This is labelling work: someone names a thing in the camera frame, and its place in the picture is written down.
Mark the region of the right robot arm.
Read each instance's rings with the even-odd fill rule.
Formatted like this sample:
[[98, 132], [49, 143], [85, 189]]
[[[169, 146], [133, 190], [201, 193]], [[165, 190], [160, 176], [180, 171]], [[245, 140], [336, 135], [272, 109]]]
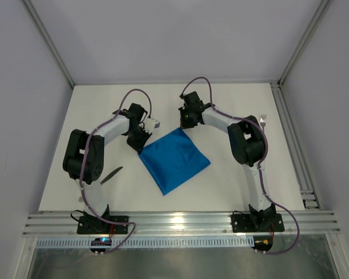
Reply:
[[241, 164], [247, 179], [250, 194], [249, 224], [256, 231], [271, 228], [276, 217], [276, 207], [267, 198], [265, 187], [261, 185], [265, 175], [263, 160], [266, 157], [266, 139], [257, 119], [236, 117], [216, 108], [211, 103], [203, 103], [197, 92], [181, 94], [184, 104], [179, 108], [180, 128], [193, 128], [199, 124], [212, 126], [229, 137], [232, 155]]

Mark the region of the aluminium frame post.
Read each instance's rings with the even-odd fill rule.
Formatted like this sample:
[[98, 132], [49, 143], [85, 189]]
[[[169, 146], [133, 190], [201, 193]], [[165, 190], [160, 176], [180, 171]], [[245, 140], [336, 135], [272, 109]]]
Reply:
[[300, 57], [304, 53], [306, 47], [308, 46], [309, 42], [311, 41], [312, 37], [314, 36], [316, 30], [318, 29], [321, 21], [325, 17], [328, 9], [330, 8], [331, 4], [333, 3], [332, 0], [321, 0], [319, 2], [318, 7], [315, 9], [313, 15], [311, 16], [302, 36], [299, 39], [298, 44], [296, 45], [293, 53], [291, 54], [289, 61], [284, 68], [282, 75], [280, 79], [278, 80], [278, 84], [280, 86], [283, 86], [285, 81], [287, 80], [288, 76], [294, 69], [295, 65], [299, 61]]
[[59, 54], [59, 51], [58, 51], [56, 45], [54, 44], [45, 24], [43, 23], [42, 19], [40, 18], [34, 4], [32, 3], [31, 0], [21, 0], [20, 2], [23, 5], [23, 7], [25, 8], [29, 18], [34, 23], [40, 37], [44, 41], [51, 56], [53, 57], [55, 63], [59, 67], [59, 70], [62, 72], [67, 83], [73, 89], [76, 84], [75, 84], [70, 72], [68, 71], [61, 55]]

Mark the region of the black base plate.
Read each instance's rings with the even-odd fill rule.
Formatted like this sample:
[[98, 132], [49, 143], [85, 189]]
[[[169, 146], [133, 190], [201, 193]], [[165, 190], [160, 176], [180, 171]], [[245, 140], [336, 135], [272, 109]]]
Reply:
[[95, 216], [81, 216], [77, 227], [77, 234], [89, 235], [89, 234], [128, 234], [128, 225], [109, 224], [101, 221]]
[[234, 233], [272, 233], [283, 232], [285, 227], [281, 214], [260, 218], [257, 214], [234, 211], [230, 216]]

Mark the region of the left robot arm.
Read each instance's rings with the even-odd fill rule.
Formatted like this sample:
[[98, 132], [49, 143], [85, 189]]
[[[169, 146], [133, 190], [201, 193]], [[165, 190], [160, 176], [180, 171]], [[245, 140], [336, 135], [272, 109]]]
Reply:
[[126, 137], [127, 145], [138, 154], [160, 122], [141, 106], [132, 103], [126, 110], [117, 110], [111, 117], [90, 131], [75, 129], [71, 132], [63, 170], [79, 184], [85, 212], [101, 221], [109, 212], [102, 193], [100, 176], [104, 169], [105, 147], [119, 136]]

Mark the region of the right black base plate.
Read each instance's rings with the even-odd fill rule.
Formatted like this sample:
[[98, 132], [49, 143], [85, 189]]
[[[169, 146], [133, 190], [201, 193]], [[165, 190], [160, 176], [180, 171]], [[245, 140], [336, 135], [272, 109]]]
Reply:
[[285, 227], [281, 214], [260, 218], [257, 214], [234, 211], [230, 216], [234, 233], [272, 233], [283, 232]]

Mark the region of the left aluminium frame post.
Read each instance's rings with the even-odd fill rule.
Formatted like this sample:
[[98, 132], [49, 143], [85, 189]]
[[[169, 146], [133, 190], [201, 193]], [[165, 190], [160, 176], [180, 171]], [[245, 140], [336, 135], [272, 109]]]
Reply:
[[76, 84], [75, 84], [70, 72], [68, 71], [61, 55], [59, 54], [59, 51], [58, 51], [56, 45], [54, 44], [45, 24], [43, 23], [42, 19], [40, 18], [34, 4], [32, 3], [31, 0], [21, 0], [20, 2], [23, 5], [23, 7], [25, 8], [29, 18], [34, 23], [40, 37], [44, 41], [51, 56], [53, 57], [55, 63], [59, 67], [59, 70], [62, 72], [67, 83], [73, 89]]

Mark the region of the blue cloth napkin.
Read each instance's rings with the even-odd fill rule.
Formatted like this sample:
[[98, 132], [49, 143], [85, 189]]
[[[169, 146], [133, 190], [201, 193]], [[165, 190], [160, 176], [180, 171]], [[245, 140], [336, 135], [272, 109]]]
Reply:
[[175, 190], [211, 164], [180, 128], [145, 146], [138, 157], [163, 195]]

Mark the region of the left controller board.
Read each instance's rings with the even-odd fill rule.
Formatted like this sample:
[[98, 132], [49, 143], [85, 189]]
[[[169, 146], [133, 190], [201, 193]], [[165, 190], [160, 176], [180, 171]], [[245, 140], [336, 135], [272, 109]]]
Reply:
[[91, 241], [90, 250], [94, 254], [105, 253], [112, 247], [112, 240], [108, 237], [100, 237]]

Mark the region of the right controller board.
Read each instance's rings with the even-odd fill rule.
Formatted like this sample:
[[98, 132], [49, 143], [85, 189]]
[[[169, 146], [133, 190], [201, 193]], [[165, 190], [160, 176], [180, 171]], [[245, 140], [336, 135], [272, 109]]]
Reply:
[[254, 237], [252, 249], [254, 252], [267, 253], [273, 246], [273, 239], [267, 236]]

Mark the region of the aluminium front rail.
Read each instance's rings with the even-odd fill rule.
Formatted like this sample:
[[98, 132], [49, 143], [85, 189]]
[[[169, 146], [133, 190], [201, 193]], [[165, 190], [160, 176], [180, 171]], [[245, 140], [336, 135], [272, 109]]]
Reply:
[[[230, 212], [113, 212], [136, 223], [135, 237], [233, 235]], [[339, 234], [332, 211], [302, 210], [293, 213], [300, 234]], [[24, 237], [75, 236], [77, 223], [69, 212], [43, 212], [28, 216]]]

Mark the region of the silver fork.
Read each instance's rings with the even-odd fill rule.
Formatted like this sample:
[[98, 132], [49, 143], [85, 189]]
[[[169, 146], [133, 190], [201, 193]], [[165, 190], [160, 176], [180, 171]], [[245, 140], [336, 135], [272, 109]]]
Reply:
[[260, 126], [261, 126], [261, 129], [264, 131], [265, 130], [265, 127], [266, 127], [266, 117], [267, 115], [266, 114], [261, 114], [260, 116]]

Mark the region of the right side aluminium rail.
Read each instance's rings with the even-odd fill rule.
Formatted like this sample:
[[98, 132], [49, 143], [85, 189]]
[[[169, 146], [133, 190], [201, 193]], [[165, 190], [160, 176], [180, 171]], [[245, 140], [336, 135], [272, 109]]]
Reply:
[[283, 96], [282, 86], [275, 81], [270, 84], [270, 88], [282, 124], [304, 208], [305, 210], [322, 210], [314, 189], [314, 181], [309, 172], [289, 108]]

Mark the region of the silver table knife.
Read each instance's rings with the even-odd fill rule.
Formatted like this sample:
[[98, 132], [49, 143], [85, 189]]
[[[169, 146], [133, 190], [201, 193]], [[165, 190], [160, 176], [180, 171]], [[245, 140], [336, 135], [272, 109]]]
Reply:
[[100, 181], [100, 184], [101, 185], [105, 184], [108, 180], [110, 180], [113, 176], [115, 176], [118, 172], [120, 172], [122, 168], [123, 168], [123, 166], [120, 166], [120, 167], [114, 169], [112, 172], [110, 172], [105, 178], [103, 178]]

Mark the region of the aluminium rail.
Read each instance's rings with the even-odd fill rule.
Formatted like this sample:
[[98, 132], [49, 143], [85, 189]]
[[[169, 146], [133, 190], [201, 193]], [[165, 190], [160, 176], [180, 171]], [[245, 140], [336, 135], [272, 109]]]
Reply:
[[314, 181], [309, 172], [289, 108], [283, 96], [282, 86], [275, 81], [270, 84], [270, 88], [282, 124], [304, 208], [305, 210], [322, 210], [314, 189]]
[[[136, 223], [135, 237], [233, 235], [230, 212], [113, 212]], [[339, 234], [332, 211], [302, 210], [293, 213], [300, 234]], [[28, 216], [24, 237], [75, 236], [77, 223], [69, 212], [43, 212]]]

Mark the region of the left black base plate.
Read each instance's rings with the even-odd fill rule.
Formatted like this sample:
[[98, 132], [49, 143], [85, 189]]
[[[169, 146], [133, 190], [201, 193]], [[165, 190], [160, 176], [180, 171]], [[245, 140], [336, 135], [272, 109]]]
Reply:
[[95, 216], [81, 216], [77, 227], [77, 234], [89, 235], [89, 234], [128, 234], [128, 225], [109, 224], [101, 221]]

